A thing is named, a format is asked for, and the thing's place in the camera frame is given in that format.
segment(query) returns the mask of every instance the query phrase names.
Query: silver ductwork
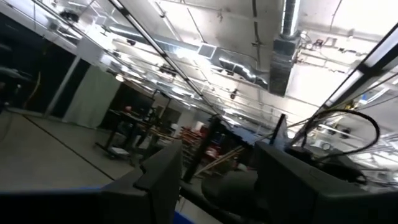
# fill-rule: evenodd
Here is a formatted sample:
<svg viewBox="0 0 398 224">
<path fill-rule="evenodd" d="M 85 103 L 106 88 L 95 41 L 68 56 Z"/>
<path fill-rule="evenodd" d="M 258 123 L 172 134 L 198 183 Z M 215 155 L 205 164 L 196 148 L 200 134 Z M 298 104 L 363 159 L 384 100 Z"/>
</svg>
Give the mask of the silver ductwork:
<svg viewBox="0 0 398 224">
<path fill-rule="evenodd" d="M 294 38 L 299 20 L 300 0 L 284 0 L 280 36 L 283 39 Z"/>
<path fill-rule="evenodd" d="M 129 40 L 135 42 L 140 42 L 143 44 L 149 43 L 146 39 L 141 36 L 141 34 L 135 30 L 135 28 L 127 27 L 121 24 L 113 24 L 108 27 L 109 31 L 114 34 L 125 37 Z M 192 53 L 197 53 L 200 46 L 187 44 L 181 41 L 173 40 L 160 35 L 152 34 L 157 44 L 166 52 L 172 54 L 178 54 L 179 52 L 192 51 Z M 242 76 L 244 79 L 251 83 L 255 83 L 264 89 L 268 90 L 268 74 L 269 72 L 263 72 L 253 68 L 249 63 L 242 62 L 231 54 L 225 52 L 223 49 L 215 47 L 215 53 L 208 59 L 211 64 L 216 67 L 225 69 L 226 71 L 236 73 Z"/>
<path fill-rule="evenodd" d="M 285 96 L 297 57 L 300 36 L 297 32 L 300 0 L 284 0 L 280 35 L 274 39 L 269 70 L 269 92 Z"/>
</svg>

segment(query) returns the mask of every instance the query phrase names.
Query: floor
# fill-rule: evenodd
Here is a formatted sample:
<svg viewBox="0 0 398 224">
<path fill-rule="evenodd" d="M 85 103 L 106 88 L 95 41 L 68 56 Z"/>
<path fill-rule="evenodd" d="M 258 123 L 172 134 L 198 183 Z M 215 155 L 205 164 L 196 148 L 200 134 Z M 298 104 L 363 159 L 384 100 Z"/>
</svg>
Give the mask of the floor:
<svg viewBox="0 0 398 224">
<path fill-rule="evenodd" d="M 0 190 L 98 187 L 133 170 L 94 147 L 108 133 L 15 113 L 0 115 Z M 220 223 L 188 200 L 176 210 L 198 224 Z"/>
</svg>

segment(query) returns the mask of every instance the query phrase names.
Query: light fixture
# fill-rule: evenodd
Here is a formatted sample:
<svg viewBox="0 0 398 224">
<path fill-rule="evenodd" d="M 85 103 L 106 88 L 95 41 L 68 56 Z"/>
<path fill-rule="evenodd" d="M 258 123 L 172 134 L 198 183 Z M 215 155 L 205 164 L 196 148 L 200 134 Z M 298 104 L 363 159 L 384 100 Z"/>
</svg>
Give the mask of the light fixture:
<svg viewBox="0 0 398 224">
<path fill-rule="evenodd" d="M 138 83 L 138 84 L 142 84 L 142 82 L 140 80 L 135 80 L 133 78 L 130 78 L 129 80 L 132 82 Z"/>
<path fill-rule="evenodd" d="M 111 0 L 111 2 L 113 2 L 119 9 L 123 8 L 123 5 L 118 0 Z"/>
<path fill-rule="evenodd" d="M 173 88 L 172 88 L 172 91 L 173 91 L 174 93 L 177 93 L 177 94 L 180 94 L 180 95 L 189 95 L 190 97 L 193 97 L 193 94 L 192 94 L 192 93 L 190 93 L 190 92 L 188 92 L 188 91 L 185 91 L 185 90 L 183 90 L 183 89 L 181 89 L 181 88 L 178 88 L 178 87 L 173 87 Z"/>
<path fill-rule="evenodd" d="M 191 106 L 191 104 L 187 103 L 187 102 L 182 102 L 183 104 L 187 105 L 187 106 Z"/>
<path fill-rule="evenodd" d="M 151 88 L 151 87 L 148 87 L 148 86 L 144 86 L 144 88 L 146 88 L 147 90 L 149 90 L 149 91 L 154 91 L 154 89 L 153 88 Z"/>
<path fill-rule="evenodd" d="M 287 131 L 287 137 L 292 139 L 296 134 L 293 131 Z"/>
<path fill-rule="evenodd" d="M 170 96 L 171 96 L 172 98 L 175 98 L 176 100 L 184 101 L 184 99 L 181 98 L 181 97 L 179 97 L 179 96 L 176 96 L 176 95 L 173 95 L 173 94 L 170 94 Z"/>
<path fill-rule="evenodd" d="M 227 116 L 223 116 L 223 118 L 226 120 L 226 122 L 228 122 L 229 124 L 235 125 L 235 126 L 240 126 L 241 124 L 239 124 L 238 122 L 234 121 L 232 118 L 229 118 Z"/>
<path fill-rule="evenodd" d="M 232 108 L 225 108 L 225 109 L 224 109 L 224 112 L 225 112 L 225 113 L 228 113 L 228 114 L 235 114 L 235 113 L 238 113 L 236 110 L 234 110 L 234 109 L 232 109 Z"/>
<path fill-rule="evenodd" d="M 398 44 L 398 29 L 382 42 L 382 44 L 366 59 L 365 64 L 373 67 L 380 61 L 394 46 Z"/>
<path fill-rule="evenodd" d="M 326 102 L 327 106 L 331 106 L 348 88 L 350 88 L 354 82 L 362 77 L 362 73 L 355 71 L 345 82 L 340 86 L 337 91 L 330 96 L 329 100 Z"/>
<path fill-rule="evenodd" d="M 236 94 L 238 93 L 238 89 L 232 91 L 231 95 L 229 96 L 232 100 L 235 100 Z"/>
<path fill-rule="evenodd" d="M 84 5 L 84 4 L 79 4 L 79 3 L 76 3 L 76 2 L 68 2 L 68 4 L 71 4 L 71 5 L 74 5 L 74 6 L 86 7 L 86 5 Z"/>
<path fill-rule="evenodd" d="M 193 58 L 196 52 L 184 48 L 177 48 L 174 52 L 178 58 Z"/>
<path fill-rule="evenodd" d="M 116 78 L 116 80 L 119 81 L 119 82 L 124 82 L 124 78 L 123 78 L 123 76 L 121 76 L 121 75 L 116 75 L 115 78 Z"/>
<path fill-rule="evenodd" d="M 134 77 L 136 77 L 136 78 L 142 78 L 139 74 L 137 74 L 137 73 L 135 73 L 135 72 L 132 72 L 132 71 L 127 71 L 127 73 L 129 74 L 129 75 L 132 75 L 132 76 L 134 76 Z"/>
</svg>

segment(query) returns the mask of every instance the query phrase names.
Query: desk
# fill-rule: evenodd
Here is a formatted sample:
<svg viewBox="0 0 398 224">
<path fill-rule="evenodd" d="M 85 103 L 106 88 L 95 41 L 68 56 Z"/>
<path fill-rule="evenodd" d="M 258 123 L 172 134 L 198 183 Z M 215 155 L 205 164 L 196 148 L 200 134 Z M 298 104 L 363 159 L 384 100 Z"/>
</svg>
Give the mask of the desk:
<svg viewBox="0 0 398 224">
<path fill-rule="evenodd" d="M 136 132 L 138 125 L 147 126 L 147 123 L 145 121 L 143 121 L 142 119 L 140 119 L 136 116 L 133 116 L 129 113 L 123 112 L 123 111 L 115 111 L 115 110 L 109 110 L 109 111 L 114 113 L 116 116 L 118 116 L 118 120 L 115 122 L 114 128 L 112 129 L 111 134 L 109 135 L 109 138 L 106 141 L 106 144 L 103 146 L 101 143 L 95 142 L 95 145 L 100 147 L 101 149 L 103 149 L 109 155 L 121 158 L 121 156 L 119 154 L 115 154 L 114 152 L 109 150 L 109 148 L 111 147 L 112 141 L 114 139 L 114 136 L 115 136 L 116 132 L 118 131 L 120 122 L 124 121 L 124 122 L 132 124 L 132 127 L 126 136 L 126 140 L 124 140 L 124 142 L 122 143 L 122 148 L 124 148 L 124 149 L 127 148 L 130 143 L 135 141 L 136 136 L 134 135 L 134 133 Z"/>
</svg>

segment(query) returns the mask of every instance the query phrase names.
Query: ceiling light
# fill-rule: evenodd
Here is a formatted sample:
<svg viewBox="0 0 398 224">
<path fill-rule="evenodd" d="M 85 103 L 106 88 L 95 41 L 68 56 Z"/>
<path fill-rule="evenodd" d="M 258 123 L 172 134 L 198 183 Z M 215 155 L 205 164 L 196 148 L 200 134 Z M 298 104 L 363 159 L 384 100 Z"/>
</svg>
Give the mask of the ceiling light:
<svg viewBox="0 0 398 224">
<path fill-rule="evenodd" d="M 193 58 L 196 55 L 196 52 L 193 50 L 188 50 L 184 48 L 178 48 L 174 52 L 178 58 Z"/>
<path fill-rule="evenodd" d="M 148 87 L 148 86 L 144 86 L 144 88 L 145 88 L 145 89 L 147 89 L 147 90 L 149 90 L 149 91 L 154 91 L 154 89 L 153 89 L 153 88 L 151 88 L 151 87 Z"/>
<path fill-rule="evenodd" d="M 124 78 L 123 78 L 123 76 L 121 76 L 121 75 L 116 75 L 116 80 L 117 81 L 119 81 L 119 82 L 124 82 Z"/>
<path fill-rule="evenodd" d="M 287 131 L 287 137 L 292 139 L 296 134 L 293 131 Z"/>
<path fill-rule="evenodd" d="M 227 117 L 227 116 L 223 116 L 223 118 L 224 118 L 224 119 L 226 120 L 226 122 L 228 122 L 229 124 L 232 124 L 232 125 L 235 125 L 235 126 L 241 125 L 241 124 L 239 124 L 238 122 L 234 121 L 232 118 L 229 118 L 229 117 Z"/>
<path fill-rule="evenodd" d="M 127 73 L 129 74 L 129 75 L 132 75 L 132 76 L 134 76 L 134 77 L 136 77 L 136 78 L 142 78 L 139 74 L 137 74 L 137 73 L 135 73 L 135 72 L 132 72 L 132 71 L 127 71 Z"/>
<path fill-rule="evenodd" d="M 123 5 L 118 0 L 111 0 L 111 2 L 113 2 L 119 9 L 123 8 Z"/>
<path fill-rule="evenodd" d="M 86 7 L 86 5 L 84 5 L 84 4 L 79 4 L 79 3 L 76 3 L 76 2 L 68 2 L 68 4 L 71 4 L 71 5 L 74 5 L 74 6 L 83 6 L 83 7 Z"/>
<path fill-rule="evenodd" d="M 225 109 L 224 109 L 224 112 L 225 112 L 225 113 L 229 113 L 229 114 L 235 114 L 235 113 L 237 113 L 237 111 L 234 110 L 234 109 L 232 109 L 232 108 L 225 108 Z"/>
<path fill-rule="evenodd" d="M 138 83 L 138 84 L 142 84 L 142 82 L 141 82 L 141 81 L 139 81 L 139 80 L 135 80 L 135 79 L 133 79 L 133 78 L 131 78 L 131 79 L 130 79 L 130 81 L 133 81 L 133 82 L 135 82 L 135 83 Z"/>
<path fill-rule="evenodd" d="M 171 96 L 172 98 L 175 98 L 176 100 L 184 101 L 184 99 L 181 98 L 181 97 L 179 97 L 179 96 L 176 96 L 176 95 L 173 95 L 173 94 L 170 94 L 170 96 Z"/>
<path fill-rule="evenodd" d="M 181 88 L 178 88 L 178 87 L 172 88 L 172 91 L 173 91 L 174 93 L 177 93 L 177 94 L 180 94 L 180 95 L 189 95 L 189 96 L 193 97 L 193 94 L 192 94 L 192 93 L 190 93 L 190 92 L 188 92 L 188 91 L 185 91 L 185 90 L 183 90 L 183 89 L 181 89 Z"/>
</svg>

